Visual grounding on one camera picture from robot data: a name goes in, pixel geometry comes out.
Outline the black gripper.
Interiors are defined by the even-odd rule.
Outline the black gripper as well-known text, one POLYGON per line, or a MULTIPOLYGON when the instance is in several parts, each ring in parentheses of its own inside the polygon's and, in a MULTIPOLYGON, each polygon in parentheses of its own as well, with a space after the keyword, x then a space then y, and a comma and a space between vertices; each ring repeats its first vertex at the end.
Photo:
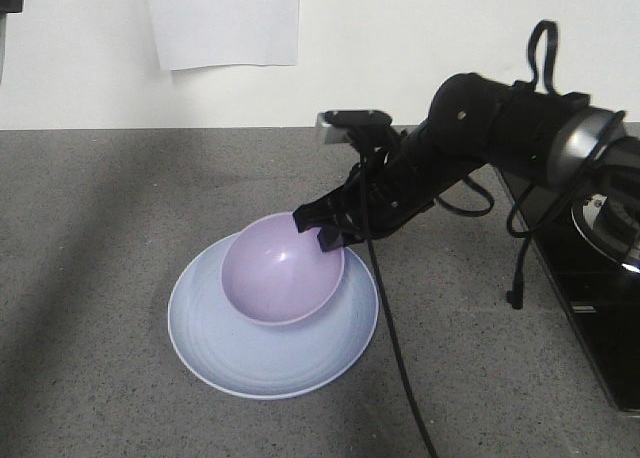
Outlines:
POLYGON ((319 203, 293 212, 299 233, 320 228, 317 239, 323 252, 362 243, 367 236, 386 237, 434 204, 426 196, 424 154, 413 137, 392 129, 381 147, 363 140, 350 143, 359 162, 346 181, 319 203))

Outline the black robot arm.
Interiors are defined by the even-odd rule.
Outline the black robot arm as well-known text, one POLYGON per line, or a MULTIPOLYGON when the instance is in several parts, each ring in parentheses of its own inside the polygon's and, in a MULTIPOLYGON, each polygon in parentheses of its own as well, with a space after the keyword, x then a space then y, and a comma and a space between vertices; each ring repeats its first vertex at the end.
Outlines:
POLYGON ((365 158, 344 184, 293 214, 300 231, 319 230, 326 251, 393 234, 488 164, 572 200, 598 193, 639 204, 639 142, 584 94, 457 74, 409 133, 376 110, 327 111, 318 121, 327 138, 350 142, 365 158))

